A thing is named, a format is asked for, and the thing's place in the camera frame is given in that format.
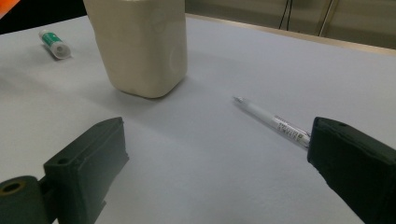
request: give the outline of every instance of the white table surface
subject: white table surface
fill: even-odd
[[[56,61],[38,32],[73,57]],[[396,147],[396,57],[187,19],[189,71],[166,97],[115,90],[86,17],[0,35],[1,181],[122,116],[130,161],[96,223],[358,224],[306,152],[243,113],[247,97],[303,129],[346,122]]]

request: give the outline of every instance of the cable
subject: cable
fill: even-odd
[[[289,4],[289,0],[286,1],[285,10],[283,11],[282,20],[280,21],[279,28],[278,28],[279,30],[280,30],[280,27],[282,26],[283,19],[285,18],[286,9],[288,9],[288,4]]]
[[[293,0],[290,0],[290,7],[289,7],[289,16],[288,16],[288,25],[286,26],[286,30],[289,30],[289,21],[290,21],[290,14],[291,14],[291,7],[293,5]]]

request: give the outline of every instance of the plastic container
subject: plastic container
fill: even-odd
[[[49,30],[42,30],[38,33],[38,36],[56,58],[65,59],[70,57],[70,48],[55,33]]]
[[[186,75],[184,0],[84,0],[113,86],[164,96]]]

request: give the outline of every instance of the screw hole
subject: screw hole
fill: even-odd
[[[69,162],[69,160],[66,159],[66,158],[63,158],[63,159],[58,160],[58,164],[60,164],[60,165],[66,164],[66,163],[68,163],[68,162]]]
[[[10,185],[6,186],[5,188],[3,188],[3,192],[4,193],[10,193],[11,191],[17,190],[20,186],[21,186],[20,183],[10,184]]]

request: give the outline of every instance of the green toothpaste tube label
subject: green toothpaste tube label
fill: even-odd
[[[55,42],[59,42],[59,41],[62,42],[62,40],[56,34],[51,33],[51,32],[45,33],[43,35],[42,39],[43,39],[44,43],[46,43],[49,47],[51,47],[52,44]]]

